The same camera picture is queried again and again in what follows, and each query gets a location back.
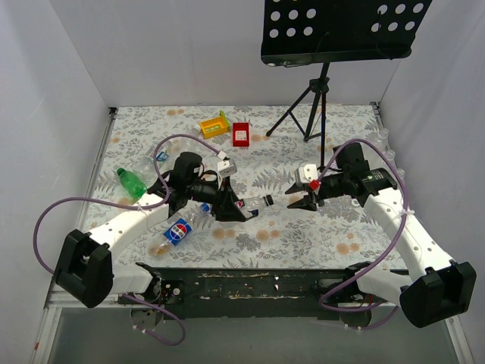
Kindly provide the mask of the clear Pepsi bottle black cap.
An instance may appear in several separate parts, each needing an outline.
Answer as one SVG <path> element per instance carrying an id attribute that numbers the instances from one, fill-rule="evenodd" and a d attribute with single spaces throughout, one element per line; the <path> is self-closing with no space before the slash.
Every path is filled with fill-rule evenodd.
<path id="1" fill-rule="evenodd" d="M 274 199 L 271 195 L 253 196 L 249 198 L 240 199 L 235 202 L 235 206 L 242 212 L 256 214 L 268 206 L 274 204 Z"/>

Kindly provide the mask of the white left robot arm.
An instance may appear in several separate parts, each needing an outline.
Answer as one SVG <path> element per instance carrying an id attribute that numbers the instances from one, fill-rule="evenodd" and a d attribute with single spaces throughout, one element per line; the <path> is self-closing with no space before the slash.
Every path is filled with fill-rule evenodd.
<path id="1" fill-rule="evenodd" d="M 183 152 L 174 168 L 156 182 L 125 212 L 88 232 L 71 231 L 64 240 L 53 274 L 53 281 L 93 308 L 111 294 L 134 293 L 144 303 L 155 302 L 161 294 L 161 278 L 143 263 L 116 266 L 118 256 L 150 228 L 168 220 L 188 201 L 206 203 L 211 215 L 221 222 L 246 222 L 254 218 L 243 212 L 230 178 L 235 162 L 219 154 L 213 181 L 202 179 L 202 157 Z"/>

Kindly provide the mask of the clear bottle blue cap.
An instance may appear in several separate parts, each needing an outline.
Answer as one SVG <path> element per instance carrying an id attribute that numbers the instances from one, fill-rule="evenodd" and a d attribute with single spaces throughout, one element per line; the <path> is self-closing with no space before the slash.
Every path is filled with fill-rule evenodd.
<path id="1" fill-rule="evenodd" d="M 202 220 L 210 211 L 207 203 L 202 203 L 190 212 L 177 212 L 172 216 L 173 221 L 164 231 L 160 242 L 152 243 L 148 248 L 148 254 L 155 258 L 161 258 L 172 248 L 183 242 L 194 230 L 196 223 Z"/>

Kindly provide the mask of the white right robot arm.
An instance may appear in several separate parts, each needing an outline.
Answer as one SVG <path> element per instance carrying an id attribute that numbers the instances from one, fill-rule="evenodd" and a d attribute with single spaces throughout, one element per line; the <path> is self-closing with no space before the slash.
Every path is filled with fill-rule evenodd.
<path id="1" fill-rule="evenodd" d="M 319 304 L 334 312 L 353 308 L 332 303 L 341 293 L 351 301 L 368 294 L 399 307 L 417 328 L 468 311 L 477 273 L 469 262 L 456 262 L 415 217 L 408 190 L 388 159 L 386 168 L 370 169 L 362 152 L 363 139 L 352 139 L 334 148 L 329 163 L 339 172 L 327 174 L 314 164 L 296 170 L 288 194 L 305 192 L 292 209 L 316 211 L 325 200 L 341 196 L 356 199 L 383 228 L 391 242 L 374 262 L 351 265 L 344 279 L 321 291 Z"/>

